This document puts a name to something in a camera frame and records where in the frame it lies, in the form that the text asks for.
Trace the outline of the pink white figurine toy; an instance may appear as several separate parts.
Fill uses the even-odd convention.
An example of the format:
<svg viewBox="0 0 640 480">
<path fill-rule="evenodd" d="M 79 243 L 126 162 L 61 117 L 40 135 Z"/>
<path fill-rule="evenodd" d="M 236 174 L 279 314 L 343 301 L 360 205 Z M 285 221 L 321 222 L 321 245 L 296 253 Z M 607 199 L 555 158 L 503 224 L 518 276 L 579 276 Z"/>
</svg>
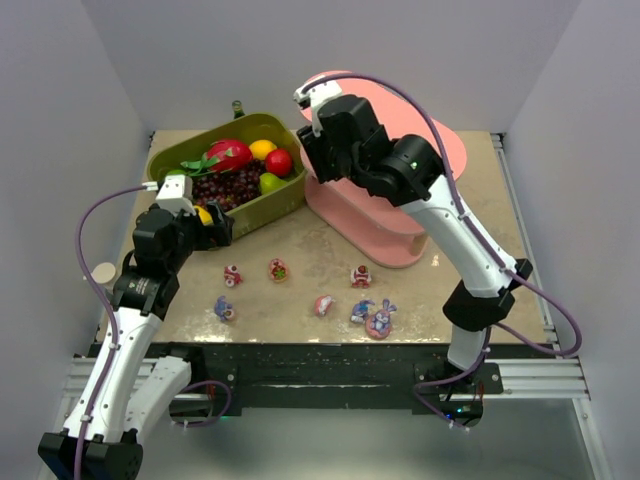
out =
<svg viewBox="0 0 640 480">
<path fill-rule="evenodd" d="M 331 295 L 319 296 L 314 303 L 314 315 L 317 317 L 325 317 L 334 302 L 335 299 Z"/>
</svg>

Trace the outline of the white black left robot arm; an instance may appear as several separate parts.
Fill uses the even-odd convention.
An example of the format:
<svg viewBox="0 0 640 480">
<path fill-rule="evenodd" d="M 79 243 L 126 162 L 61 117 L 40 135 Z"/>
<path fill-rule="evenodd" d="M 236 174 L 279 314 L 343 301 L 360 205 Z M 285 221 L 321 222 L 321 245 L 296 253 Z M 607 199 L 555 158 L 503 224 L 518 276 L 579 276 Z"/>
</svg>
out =
<svg viewBox="0 0 640 480">
<path fill-rule="evenodd" d="M 195 251 L 230 245 L 233 220 L 220 205 L 177 211 L 157 201 L 140 214 L 109 300 L 109 326 L 78 402 L 58 433 L 46 433 L 38 454 L 58 479 L 134 479 L 143 445 L 176 395 L 205 385 L 197 348 L 163 354 L 136 382 L 153 337 L 178 289 L 178 273 Z"/>
</svg>

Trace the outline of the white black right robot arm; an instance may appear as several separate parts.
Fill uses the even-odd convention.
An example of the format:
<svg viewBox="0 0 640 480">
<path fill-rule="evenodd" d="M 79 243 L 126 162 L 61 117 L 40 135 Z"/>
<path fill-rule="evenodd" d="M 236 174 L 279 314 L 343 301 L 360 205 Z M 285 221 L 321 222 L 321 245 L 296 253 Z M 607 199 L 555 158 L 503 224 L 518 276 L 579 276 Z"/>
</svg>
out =
<svg viewBox="0 0 640 480">
<path fill-rule="evenodd" d="M 294 100 L 311 111 L 297 136 L 318 182 L 346 180 L 372 197 L 400 208 L 420 224 L 456 268 L 461 280 L 443 306 L 452 323 L 447 361 L 474 370 L 489 329 L 505 319 L 513 290 L 532 273 L 477 221 L 459 195 L 448 161 L 425 138 L 391 139 L 370 102 L 341 91 L 297 91 Z"/>
</svg>

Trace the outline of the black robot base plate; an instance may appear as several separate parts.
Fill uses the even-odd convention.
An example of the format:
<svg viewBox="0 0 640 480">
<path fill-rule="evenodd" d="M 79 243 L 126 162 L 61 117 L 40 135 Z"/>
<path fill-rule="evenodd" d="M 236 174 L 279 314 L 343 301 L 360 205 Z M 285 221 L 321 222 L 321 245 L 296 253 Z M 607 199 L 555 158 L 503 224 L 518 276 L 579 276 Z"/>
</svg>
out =
<svg viewBox="0 0 640 480">
<path fill-rule="evenodd" d="M 451 385 L 446 348 L 428 344 L 155 343 L 147 358 L 194 361 L 192 380 L 217 380 L 179 396 L 174 414 L 239 416 L 246 409 L 397 409 L 424 414 L 422 399 L 451 412 L 503 392 L 499 367 L 486 362 Z"/>
</svg>

